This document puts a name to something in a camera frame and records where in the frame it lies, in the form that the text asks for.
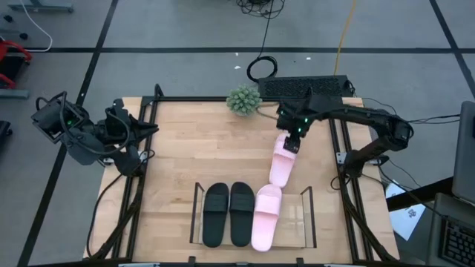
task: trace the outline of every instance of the wooden tabletop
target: wooden tabletop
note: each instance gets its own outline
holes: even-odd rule
[[[125,108],[138,117],[141,98],[124,98]],[[344,103],[362,106],[359,98],[344,98]],[[261,108],[275,115],[277,106]],[[263,116],[239,117],[225,102],[160,102],[156,122],[160,130],[153,135],[150,159],[134,251],[134,261],[187,262],[195,256],[199,263],[350,263],[350,247],[339,191],[330,187],[335,177],[335,157],[328,121],[312,124],[292,169],[284,194],[299,194],[312,186],[317,248],[272,248],[266,253],[252,247],[222,245],[207,248],[189,243],[194,185],[208,188],[216,182],[245,182],[256,193],[269,182],[269,170],[276,137],[275,120]],[[371,142],[368,127],[348,123],[353,148]],[[366,165],[364,174],[380,179],[377,167]],[[118,172],[105,169],[100,191]],[[360,178],[367,224],[381,244],[399,258],[393,229],[379,183]],[[103,197],[91,237],[91,250],[97,251],[117,224],[125,178]],[[364,259],[361,233],[355,224],[360,258]],[[128,228],[121,255],[125,255]]]

